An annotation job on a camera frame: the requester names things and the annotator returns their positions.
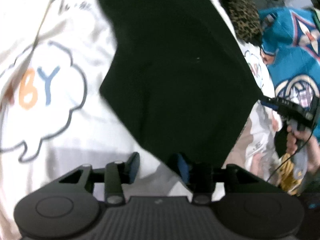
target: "hand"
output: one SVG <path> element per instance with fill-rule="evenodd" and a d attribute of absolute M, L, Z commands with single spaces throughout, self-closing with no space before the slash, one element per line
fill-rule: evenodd
<path fill-rule="evenodd" d="M 288 126 L 287 131 L 289 133 L 287 136 L 287 153 L 293 155 L 298 149 L 298 146 L 296 145 L 297 139 L 306 142 L 309 139 L 311 132 L 307 130 L 295 131 L 293 134 L 290 125 Z M 312 135 L 306 146 L 308 152 L 308 171 L 314 174 L 320 167 L 320 147 L 317 138 Z"/>
<path fill-rule="evenodd" d="M 275 132 L 277 132 L 279 130 L 279 123 L 278 121 L 275 119 L 274 115 L 273 115 L 273 111 L 272 111 L 272 128 Z"/>
<path fill-rule="evenodd" d="M 262 152 L 258 152 L 253 156 L 250 172 L 263 179 L 263 169 L 261 165 L 262 156 Z"/>
<path fill-rule="evenodd" d="M 8 87 L 6 93 L 4 94 L 4 100 L 9 101 L 10 105 L 14 104 L 14 90 L 12 84 Z"/>

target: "blue letter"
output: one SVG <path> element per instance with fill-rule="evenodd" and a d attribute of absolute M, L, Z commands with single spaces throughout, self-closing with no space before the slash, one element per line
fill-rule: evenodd
<path fill-rule="evenodd" d="M 37 72 L 40 78 L 44 81 L 44 90 L 45 90 L 45 105 L 48 106 L 51 103 L 51 92 L 50 85 L 53 77 L 59 72 L 60 67 L 57 66 L 52 73 L 47 77 L 45 73 L 42 71 L 42 67 L 38 67 Z"/>

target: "black plastic mount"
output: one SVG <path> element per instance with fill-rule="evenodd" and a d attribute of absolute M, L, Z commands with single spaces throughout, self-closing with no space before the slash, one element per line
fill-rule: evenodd
<path fill-rule="evenodd" d="M 298 124 L 310 128 L 311 130 L 317 125 L 320 114 L 320 99 L 315 95 L 312 98 L 310 108 L 304 109 L 302 106 L 291 102 L 285 98 L 269 98 L 261 96 L 260 102 L 278 112 L 281 116 L 294 119 Z"/>
<path fill-rule="evenodd" d="M 185 197 L 132 197 L 126 203 L 121 185 L 134 182 L 139 164 L 133 153 L 126 163 L 104 169 L 83 165 L 26 196 L 14 210 L 23 239 L 277 239 L 302 223 L 295 197 L 237 165 L 215 169 L 181 154 L 168 165 L 193 189 L 191 204 Z M 104 202 L 92 196 L 94 183 L 101 182 Z M 212 202 L 216 182 L 225 183 L 226 195 Z"/>

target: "black fabric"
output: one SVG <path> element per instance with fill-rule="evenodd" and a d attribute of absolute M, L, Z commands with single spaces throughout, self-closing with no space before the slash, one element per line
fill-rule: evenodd
<path fill-rule="evenodd" d="M 288 127 L 287 122 L 283 122 L 283 127 L 279 132 L 276 132 L 276 135 L 275 135 L 274 142 L 275 142 L 276 152 L 279 158 L 281 158 L 287 152 L 287 136 L 288 136 L 287 127 Z"/>
<path fill-rule="evenodd" d="M 99 0 L 118 46 L 101 87 L 142 147 L 221 166 L 261 94 L 209 0 Z"/>

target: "leopard print fabric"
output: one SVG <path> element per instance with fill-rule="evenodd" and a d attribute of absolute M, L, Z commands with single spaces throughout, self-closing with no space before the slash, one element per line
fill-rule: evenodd
<path fill-rule="evenodd" d="M 262 28 L 253 0 L 224 0 L 236 36 L 245 42 L 260 46 Z"/>

